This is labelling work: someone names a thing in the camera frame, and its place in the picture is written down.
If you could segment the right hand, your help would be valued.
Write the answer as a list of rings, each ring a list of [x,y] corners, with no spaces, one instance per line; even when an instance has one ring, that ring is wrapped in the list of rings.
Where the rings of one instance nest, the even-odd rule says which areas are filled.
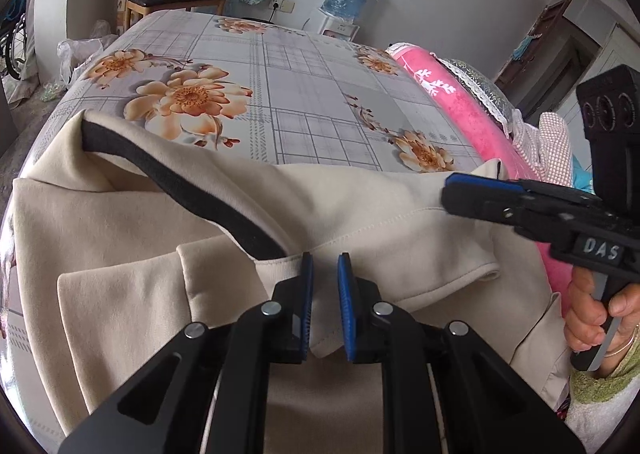
[[[601,346],[605,338],[606,318],[620,318],[618,329],[606,352],[607,358],[618,360],[630,347],[631,337],[639,326],[639,285],[629,284],[607,305],[595,300],[594,295],[596,280],[593,274],[585,268],[574,267],[572,281],[568,286],[570,309],[565,315],[565,339],[574,352]]]

